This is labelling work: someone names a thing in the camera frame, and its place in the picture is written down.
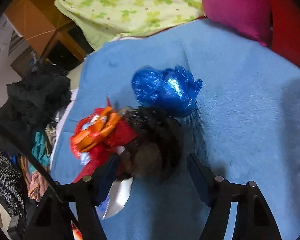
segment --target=screw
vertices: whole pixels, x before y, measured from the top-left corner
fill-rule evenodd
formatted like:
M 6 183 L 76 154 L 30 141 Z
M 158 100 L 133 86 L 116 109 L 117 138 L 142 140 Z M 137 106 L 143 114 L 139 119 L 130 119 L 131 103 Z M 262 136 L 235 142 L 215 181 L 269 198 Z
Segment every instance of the screw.
M 256 187 L 257 184 L 253 180 L 251 180 L 251 181 L 249 181 L 249 186 L 250 187 Z
M 224 181 L 224 178 L 222 176 L 216 176 L 214 178 L 217 182 L 223 182 Z
M 82 178 L 83 181 L 88 182 L 92 179 L 92 177 L 90 175 L 86 175 Z

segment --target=shiny blue bag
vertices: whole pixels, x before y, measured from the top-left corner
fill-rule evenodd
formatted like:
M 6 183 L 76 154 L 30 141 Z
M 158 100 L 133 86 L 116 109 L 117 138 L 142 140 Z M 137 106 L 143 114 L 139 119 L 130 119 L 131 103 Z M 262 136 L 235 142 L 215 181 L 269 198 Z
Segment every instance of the shiny blue bag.
M 142 106 L 162 108 L 173 117 L 192 113 L 202 85 L 201 79 L 194 81 L 190 71 L 181 66 L 163 71 L 148 66 L 137 71 L 132 78 L 135 97 Z

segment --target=blue fabric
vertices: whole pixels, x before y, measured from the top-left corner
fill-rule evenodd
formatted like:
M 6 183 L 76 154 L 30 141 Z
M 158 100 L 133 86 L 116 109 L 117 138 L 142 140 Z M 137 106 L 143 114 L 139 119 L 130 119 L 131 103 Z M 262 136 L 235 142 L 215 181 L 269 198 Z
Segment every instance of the blue fabric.
M 49 166 L 50 157 L 48 157 L 46 154 L 45 143 L 45 136 L 40 132 L 36 132 L 34 137 L 34 146 L 31 153 L 43 167 L 47 168 Z M 32 174 L 35 171 L 36 169 L 34 168 L 34 166 L 29 163 L 29 173 Z
M 125 208 L 102 226 L 109 240 L 199 239 L 209 208 L 200 202 L 186 156 L 230 182 L 254 180 L 266 198 L 283 240 L 300 234 L 300 69 L 291 62 L 211 23 L 198 20 L 143 40 L 106 43 L 88 56 L 80 88 L 57 146 L 51 174 L 70 183 L 82 169 L 69 138 L 79 120 L 106 96 L 118 107 L 137 106 L 134 72 L 145 65 L 181 65 L 203 79 L 197 108 L 181 119 L 184 156 L 177 172 L 158 184 L 135 179 Z M 236 205 L 226 240 L 232 238 Z

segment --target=magenta cushion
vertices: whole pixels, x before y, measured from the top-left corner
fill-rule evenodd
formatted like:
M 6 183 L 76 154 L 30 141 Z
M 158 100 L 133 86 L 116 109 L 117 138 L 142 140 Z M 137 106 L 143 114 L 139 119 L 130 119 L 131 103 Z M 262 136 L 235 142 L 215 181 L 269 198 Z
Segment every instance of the magenta cushion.
M 235 28 L 263 46 L 270 45 L 270 0 L 202 0 L 202 4 L 212 21 Z

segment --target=yellow green blanket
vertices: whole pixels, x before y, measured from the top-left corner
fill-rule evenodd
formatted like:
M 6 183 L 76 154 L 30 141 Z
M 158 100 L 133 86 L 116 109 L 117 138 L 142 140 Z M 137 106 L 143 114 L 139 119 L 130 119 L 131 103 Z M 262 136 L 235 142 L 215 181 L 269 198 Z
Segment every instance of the yellow green blanket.
M 145 37 L 204 15 L 201 0 L 56 0 L 98 50 L 116 36 Z

